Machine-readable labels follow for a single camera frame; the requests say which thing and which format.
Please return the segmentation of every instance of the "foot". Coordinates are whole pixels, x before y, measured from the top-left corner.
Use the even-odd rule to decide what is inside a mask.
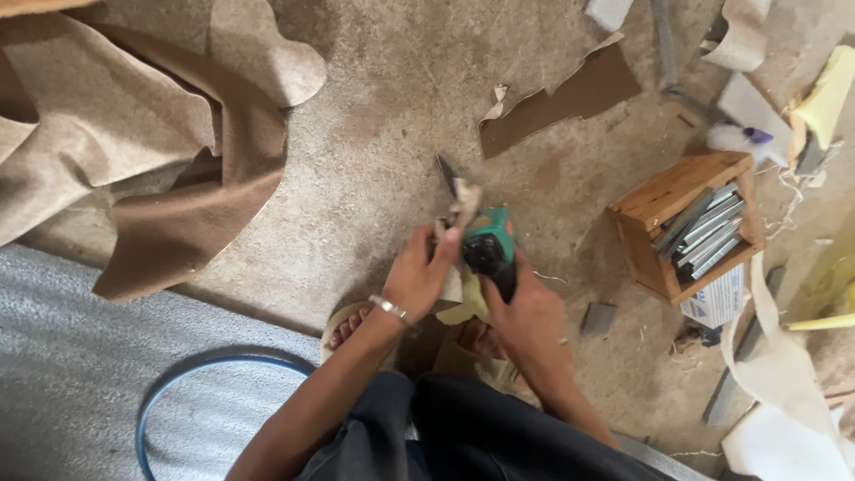
[[[341,347],[342,344],[345,343],[348,339],[353,336],[353,333],[357,331],[359,326],[363,323],[365,318],[369,316],[371,312],[370,307],[363,307],[356,314],[351,314],[346,321],[341,323],[338,328],[333,332],[333,335],[329,338],[329,348],[333,351]]]
[[[471,353],[490,359],[508,359],[508,353],[498,340],[496,329],[478,318],[466,321],[457,344]]]

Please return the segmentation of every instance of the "blade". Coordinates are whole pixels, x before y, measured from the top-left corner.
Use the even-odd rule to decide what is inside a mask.
[[[457,188],[454,187],[454,178],[457,176],[454,174],[454,170],[451,169],[448,161],[445,160],[445,157],[440,153],[436,154],[436,162],[439,164],[439,170],[442,171],[442,176],[445,177],[445,183],[448,184],[448,188],[451,190],[451,195],[456,199]]]

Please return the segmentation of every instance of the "left hand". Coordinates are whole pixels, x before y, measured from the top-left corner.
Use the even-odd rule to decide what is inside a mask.
[[[392,264],[383,286],[383,299],[407,311],[406,317],[411,322],[427,316],[442,292],[451,264],[460,255],[460,237],[460,229],[448,229],[429,260],[433,225],[416,228],[407,247]]]

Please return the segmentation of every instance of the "yellow fabric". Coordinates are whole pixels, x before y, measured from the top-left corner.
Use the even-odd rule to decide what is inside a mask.
[[[443,324],[456,325],[477,316],[481,321],[490,323],[490,311],[486,307],[484,296],[481,295],[481,283],[478,276],[464,264],[460,270],[460,280],[463,285],[463,303],[436,313],[436,318]]]
[[[840,327],[855,327],[855,314],[787,324],[789,330],[836,329]]]
[[[823,150],[831,145],[834,126],[855,78],[855,49],[839,45],[831,52],[823,74],[811,95],[793,112],[805,120]]]

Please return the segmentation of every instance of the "wooden box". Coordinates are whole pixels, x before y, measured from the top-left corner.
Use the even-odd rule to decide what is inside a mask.
[[[763,223],[754,199],[752,166],[751,154],[742,152],[714,151],[684,157],[609,205],[629,272],[639,287],[676,306],[766,247]],[[652,240],[661,231],[659,226],[663,222],[682,211],[706,187],[720,187],[731,180],[746,202],[739,231],[743,241],[697,281],[680,282],[671,261],[659,258]]]

